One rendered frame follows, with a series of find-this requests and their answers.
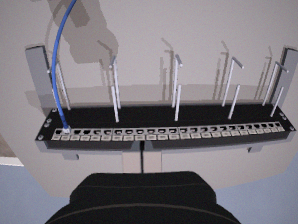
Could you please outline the blue patch cord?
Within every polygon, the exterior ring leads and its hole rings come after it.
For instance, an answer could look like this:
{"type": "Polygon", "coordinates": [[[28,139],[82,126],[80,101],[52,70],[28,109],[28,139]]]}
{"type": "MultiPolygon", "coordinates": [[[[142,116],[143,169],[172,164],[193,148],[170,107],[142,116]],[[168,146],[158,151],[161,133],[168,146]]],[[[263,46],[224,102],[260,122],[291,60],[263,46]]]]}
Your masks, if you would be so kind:
{"type": "Polygon", "coordinates": [[[75,2],[77,0],[72,0],[72,2],[70,3],[63,19],[62,22],[60,24],[57,36],[56,36],[56,40],[55,40],[55,44],[54,44],[54,49],[53,49],[53,56],[52,56],[52,84],[53,84],[53,91],[54,91],[54,95],[55,95],[55,99],[56,99],[56,103],[57,103],[57,107],[60,113],[60,118],[62,121],[65,121],[65,115],[63,114],[62,111],[62,107],[60,104],[60,100],[59,100],[59,96],[58,96],[58,91],[57,91],[57,86],[56,86],[56,74],[55,74],[55,67],[56,67],[56,55],[57,55],[57,49],[58,49],[58,44],[59,44],[59,40],[60,40],[60,36],[64,27],[64,24],[67,20],[67,17],[72,9],[72,7],[74,6],[75,2]]]}

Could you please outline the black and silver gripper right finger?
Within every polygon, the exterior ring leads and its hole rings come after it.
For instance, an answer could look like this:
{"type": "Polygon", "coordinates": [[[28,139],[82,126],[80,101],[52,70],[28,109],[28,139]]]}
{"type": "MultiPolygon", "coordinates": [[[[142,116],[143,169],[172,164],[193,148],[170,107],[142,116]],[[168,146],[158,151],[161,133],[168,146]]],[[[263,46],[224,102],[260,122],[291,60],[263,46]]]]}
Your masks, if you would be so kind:
{"type": "Polygon", "coordinates": [[[143,173],[162,172],[162,151],[153,149],[151,140],[142,141],[142,160],[143,173]]]}

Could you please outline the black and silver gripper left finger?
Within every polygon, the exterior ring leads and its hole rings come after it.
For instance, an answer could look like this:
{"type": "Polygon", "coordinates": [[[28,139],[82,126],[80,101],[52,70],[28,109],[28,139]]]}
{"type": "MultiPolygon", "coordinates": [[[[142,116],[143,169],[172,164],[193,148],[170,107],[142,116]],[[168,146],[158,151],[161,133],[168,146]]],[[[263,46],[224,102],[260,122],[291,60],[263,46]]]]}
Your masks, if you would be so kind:
{"type": "Polygon", "coordinates": [[[142,140],[135,140],[130,150],[122,151],[122,171],[123,173],[141,173],[141,164],[143,173],[142,140]]]}

